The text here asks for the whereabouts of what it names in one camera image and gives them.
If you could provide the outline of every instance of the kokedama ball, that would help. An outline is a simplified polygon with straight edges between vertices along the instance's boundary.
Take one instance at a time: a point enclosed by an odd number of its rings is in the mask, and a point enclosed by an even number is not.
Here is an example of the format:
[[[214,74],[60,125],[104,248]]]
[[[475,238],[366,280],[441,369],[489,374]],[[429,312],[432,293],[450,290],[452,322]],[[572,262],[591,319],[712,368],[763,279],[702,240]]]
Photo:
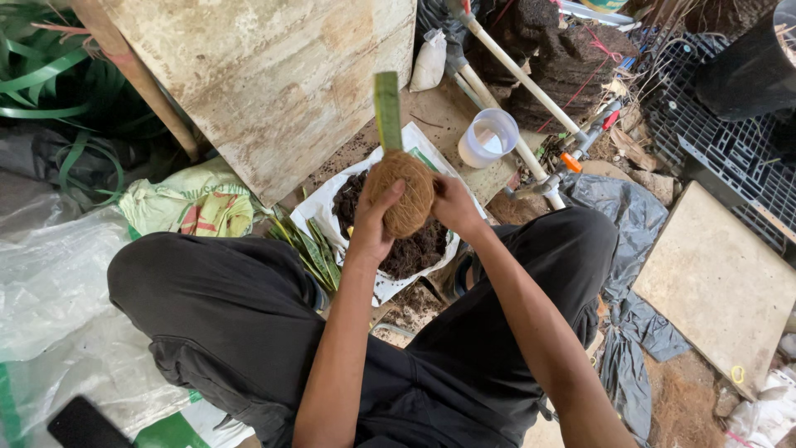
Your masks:
[[[369,178],[365,187],[372,201],[398,179],[406,182],[404,195],[384,214],[384,229],[389,235],[406,238],[423,226],[434,202],[434,175],[425,163],[406,152],[388,150]]]

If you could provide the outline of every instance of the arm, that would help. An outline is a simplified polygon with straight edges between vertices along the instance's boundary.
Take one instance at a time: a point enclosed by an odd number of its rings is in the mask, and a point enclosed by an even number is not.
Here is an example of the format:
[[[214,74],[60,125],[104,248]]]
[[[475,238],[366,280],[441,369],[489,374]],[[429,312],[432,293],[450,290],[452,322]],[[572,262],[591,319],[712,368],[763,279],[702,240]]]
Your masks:
[[[393,242],[381,219],[404,188],[404,181],[398,181],[373,204],[366,195],[360,197],[340,287],[298,407],[293,446],[353,445],[373,283]]]
[[[481,219],[464,186],[442,175],[437,184],[432,213],[478,254],[525,362],[556,407],[566,446],[635,448],[556,306]]]

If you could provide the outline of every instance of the white plastic cup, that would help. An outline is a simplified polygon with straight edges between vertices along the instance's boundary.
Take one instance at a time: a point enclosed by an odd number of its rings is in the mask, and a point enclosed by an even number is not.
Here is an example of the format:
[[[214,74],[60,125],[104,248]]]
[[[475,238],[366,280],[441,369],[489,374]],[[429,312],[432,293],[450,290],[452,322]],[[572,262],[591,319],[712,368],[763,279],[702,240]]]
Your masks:
[[[503,109],[484,109],[458,141],[458,154],[473,168],[486,168],[509,154],[520,138],[517,122]]]

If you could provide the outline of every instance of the black phone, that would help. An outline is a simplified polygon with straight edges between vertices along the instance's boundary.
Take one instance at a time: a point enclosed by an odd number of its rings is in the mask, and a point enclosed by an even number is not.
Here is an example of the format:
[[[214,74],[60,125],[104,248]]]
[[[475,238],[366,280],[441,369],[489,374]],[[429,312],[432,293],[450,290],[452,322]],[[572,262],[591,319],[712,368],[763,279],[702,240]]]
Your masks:
[[[124,434],[82,395],[50,420],[47,431],[64,448],[133,448]]]

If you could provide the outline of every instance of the black plastic crate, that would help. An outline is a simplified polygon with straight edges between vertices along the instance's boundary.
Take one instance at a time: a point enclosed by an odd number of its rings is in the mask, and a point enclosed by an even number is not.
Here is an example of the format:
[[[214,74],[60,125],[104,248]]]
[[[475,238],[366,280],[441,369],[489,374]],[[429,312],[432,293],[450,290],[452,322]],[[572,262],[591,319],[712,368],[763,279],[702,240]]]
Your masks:
[[[654,135],[656,156],[675,175],[699,179],[781,253],[783,232],[793,235],[796,230],[796,176],[792,167],[777,160],[771,143],[777,118],[766,114],[726,123],[697,99],[697,68],[727,46],[722,37],[688,33],[666,45],[657,43],[637,68],[653,73],[642,91],[647,125]],[[761,214],[757,204],[773,219]]]

